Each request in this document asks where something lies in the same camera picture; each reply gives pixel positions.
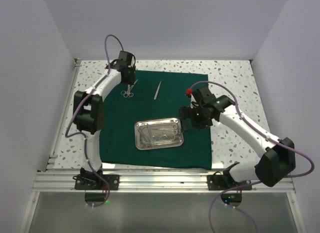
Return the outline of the green surgical cloth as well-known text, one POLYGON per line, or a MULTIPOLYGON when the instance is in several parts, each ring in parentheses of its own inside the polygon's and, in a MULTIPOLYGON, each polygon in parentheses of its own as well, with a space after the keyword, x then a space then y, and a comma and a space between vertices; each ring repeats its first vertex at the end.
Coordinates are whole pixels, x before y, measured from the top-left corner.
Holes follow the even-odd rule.
POLYGON ((183 134, 178 147, 139 150, 135 145, 136 122, 179 118, 179 109, 189 106, 186 90, 199 81, 208 80, 205 74, 137 71, 134 96, 125 98, 117 85, 103 102, 105 123, 99 135, 100 158, 103 163, 153 166, 163 168, 212 168, 211 130, 190 128, 183 134), (154 95, 161 86, 157 99, 154 95))

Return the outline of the steel forceps with ring handles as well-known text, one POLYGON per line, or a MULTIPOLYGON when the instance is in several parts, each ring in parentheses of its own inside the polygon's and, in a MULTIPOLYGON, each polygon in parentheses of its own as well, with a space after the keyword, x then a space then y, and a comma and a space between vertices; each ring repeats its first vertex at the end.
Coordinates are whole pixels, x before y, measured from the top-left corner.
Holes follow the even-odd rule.
POLYGON ((132 98, 134 96, 134 93, 132 92, 133 87, 136 85, 138 80, 135 80, 135 82, 133 83, 133 85, 128 85, 127 86, 127 90, 122 90, 121 91, 121 95, 124 98, 132 98))

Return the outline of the stainless steel instrument tray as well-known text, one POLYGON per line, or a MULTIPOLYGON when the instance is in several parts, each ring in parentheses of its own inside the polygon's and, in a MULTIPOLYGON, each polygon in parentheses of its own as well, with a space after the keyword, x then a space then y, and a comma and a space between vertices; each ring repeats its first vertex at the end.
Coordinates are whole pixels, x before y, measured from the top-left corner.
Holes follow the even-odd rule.
POLYGON ((138 121, 134 124, 134 138, 136 148, 141 151, 179 147, 184 143, 181 122, 176 117, 138 121), (154 145, 147 143, 142 135, 146 124, 151 128, 154 145), (155 128, 172 128, 173 126, 177 127, 177 135, 168 131, 154 130, 155 128))

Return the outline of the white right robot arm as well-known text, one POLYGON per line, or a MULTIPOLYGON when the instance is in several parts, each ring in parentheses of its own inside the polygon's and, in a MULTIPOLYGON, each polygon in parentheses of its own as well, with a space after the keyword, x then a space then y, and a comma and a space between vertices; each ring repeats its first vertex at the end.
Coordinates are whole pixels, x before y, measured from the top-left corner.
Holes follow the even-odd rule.
POLYGON ((296 168, 293 141, 288 137, 280 139, 246 119, 230 97, 216 97, 207 85, 196 90, 187 89, 186 96, 190 98, 190 105, 179 109, 183 131, 190 127, 209 128, 217 121, 240 136, 259 157, 256 162, 235 162, 225 168, 216 180, 223 182, 227 189, 235 189, 246 181, 260 181, 273 187, 296 168))

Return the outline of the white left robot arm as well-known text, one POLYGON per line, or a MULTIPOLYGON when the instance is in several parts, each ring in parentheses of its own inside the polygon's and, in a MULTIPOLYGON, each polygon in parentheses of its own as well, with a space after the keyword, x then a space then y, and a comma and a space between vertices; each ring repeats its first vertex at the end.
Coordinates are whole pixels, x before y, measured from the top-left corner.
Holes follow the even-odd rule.
POLYGON ((102 167, 99 138, 106 115, 104 100, 119 84, 130 90, 135 84, 136 57, 133 53, 121 50, 117 59, 107 64, 104 75, 85 91, 76 91, 73 97, 72 123, 84 136, 84 166, 91 172, 86 183, 92 189, 103 186, 104 177, 97 173, 102 167))

